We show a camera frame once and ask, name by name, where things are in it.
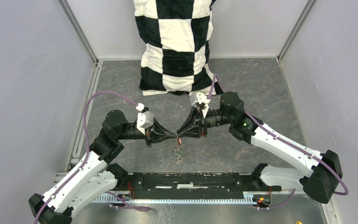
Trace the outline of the large metal keyring plate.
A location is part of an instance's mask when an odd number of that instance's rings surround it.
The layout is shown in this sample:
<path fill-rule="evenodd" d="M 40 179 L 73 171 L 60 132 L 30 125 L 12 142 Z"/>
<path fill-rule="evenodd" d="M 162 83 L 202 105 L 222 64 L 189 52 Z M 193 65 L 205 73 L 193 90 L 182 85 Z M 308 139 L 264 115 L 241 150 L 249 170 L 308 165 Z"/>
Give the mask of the large metal keyring plate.
<path fill-rule="evenodd" d="M 177 141 L 176 141 L 176 147 L 175 147 L 175 153 L 176 153 L 176 158 L 178 161 L 182 160 L 182 152 L 181 152 L 181 146 L 178 146 Z"/>

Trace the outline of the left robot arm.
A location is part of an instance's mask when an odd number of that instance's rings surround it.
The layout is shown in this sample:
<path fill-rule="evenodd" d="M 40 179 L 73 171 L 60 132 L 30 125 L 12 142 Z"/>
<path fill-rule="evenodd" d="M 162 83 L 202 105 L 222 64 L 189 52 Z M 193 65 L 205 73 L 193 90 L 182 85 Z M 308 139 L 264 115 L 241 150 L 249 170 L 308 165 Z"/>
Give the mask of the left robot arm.
<path fill-rule="evenodd" d="M 176 134 L 162 127 L 149 111 L 130 123 L 120 110 L 110 111 L 83 158 L 54 187 L 29 199 L 34 223 L 69 224 L 89 203 L 105 192 L 123 190 L 128 178 L 112 161 L 124 149 L 120 140 L 145 140 L 147 145 Z"/>

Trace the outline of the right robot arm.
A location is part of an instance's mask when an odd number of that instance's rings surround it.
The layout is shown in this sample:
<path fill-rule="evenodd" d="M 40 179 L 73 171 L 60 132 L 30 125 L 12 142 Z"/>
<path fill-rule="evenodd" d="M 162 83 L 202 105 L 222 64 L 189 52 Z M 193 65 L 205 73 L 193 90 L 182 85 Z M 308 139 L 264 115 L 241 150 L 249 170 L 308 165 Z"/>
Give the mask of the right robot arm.
<path fill-rule="evenodd" d="M 343 172 L 337 153 L 320 152 L 301 145 L 273 130 L 262 120 L 244 109 L 238 94 L 225 92 L 220 98 L 220 107 L 209 109 L 210 99 L 201 93 L 190 96 L 192 111 L 177 130 L 177 137 L 201 138 L 212 127 L 229 125 L 229 132 L 237 140 L 265 149 L 285 160 L 292 168 L 277 168 L 261 165 L 260 173 L 250 178 L 255 190 L 267 186 L 302 189 L 311 199 L 327 204 L 339 184 L 343 184 Z"/>

